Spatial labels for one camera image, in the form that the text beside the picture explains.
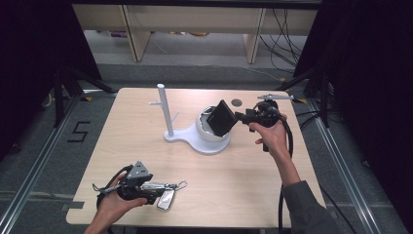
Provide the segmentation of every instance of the gray sleeve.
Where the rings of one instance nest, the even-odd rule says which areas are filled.
[[[291,218],[292,233],[340,233],[334,219],[314,197],[307,181],[282,189]]]

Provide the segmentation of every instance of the aluminum rail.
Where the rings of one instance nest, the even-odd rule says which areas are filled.
[[[43,169],[49,161],[49,158],[56,147],[57,141],[61,135],[61,132],[64,130],[71,112],[73,111],[79,100],[79,97],[72,97],[70,99],[65,108],[64,118],[60,121],[60,124],[52,130],[48,140],[43,146],[42,151],[31,167],[24,182],[20,186],[7,210],[2,214],[0,219],[0,231],[2,234],[10,233],[10,231],[12,230],[21,210],[24,207],[25,202],[30,196],[31,190],[33,189],[41,173],[43,172]]]
[[[316,102],[309,98],[309,105],[310,110],[312,111],[319,111],[319,107],[317,106]],[[366,200],[364,199],[361,191],[359,190],[355,179],[350,172],[349,167],[347,166],[346,161],[344,160],[343,155],[341,154],[332,134],[331,131],[326,128],[321,121],[320,118],[316,119],[316,123],[319,127],[319,131],[321,132],[322,138],[325,141],[325,144],[328,147],[328,150],[331,154],[331,157],[334,161],[334,164],[337,167],[338,173],[343,180],[343,183],[347,189],[347,192],[352,199],[353,204],[355,205],[355,209],[360,217],[360,220],[364,226],[364,229],[367,233],[372,234],[379,234],[382,233],[377,225],[376,219],[373,216],[370,208],[367,205]]]

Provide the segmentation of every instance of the small screen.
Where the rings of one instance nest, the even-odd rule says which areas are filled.
[[[223,99],[219,101],[219,104],[206,119],[213,133],[219,137],[229,133],[237,121],[237,117]]]

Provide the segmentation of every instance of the wooden table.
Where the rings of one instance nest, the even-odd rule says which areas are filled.
[[[208,106],[224,99],[233,111],[244,113],[274,91],[181,90],[166,89],[170,114],[179,112],[175,129],[186,129]],[[240,107],[231,100],[238,98]],[[116,97],[94,153],[76,192],[74,201],[84,202],[83,209],[70,209],[67,221],[89,224],[96,211],[96,192],[92,183],[104,186],[124,166],[141,161],[153,174],[151,181],[188,186],[176,192],[171,210],[161,212],[154,206],[136,208],[116,224],[170,227],[272,228],[278,226],[278,200],[281,179],[274,160],[255,145],[258,133],[237,123],[231,131],[228,147],[216,155],[202,155],[185,142],[165,141],[167,130],[159,106],[149,105],[159,99],[157,89],[122,89]],[[293,133],[293,161],[302,179],[306,179],[318,201],[324,205],[316,175],[288,99],[277,100],[281,113]],[[290,226],[284,206],[283,225]]]

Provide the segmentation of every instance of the left hand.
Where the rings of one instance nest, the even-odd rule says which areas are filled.
[[[119,175],[110,186],[118,184],[124,175]],[[94,220],[86,229],[85,233],[102,233],[108,229],[114,222],[118,221],[126,212],[132,208],[141,207],[148,202],[146,198],[137,198],[134,200],[124,200],[119,197],[116,191],[112,191],[102,199]]]

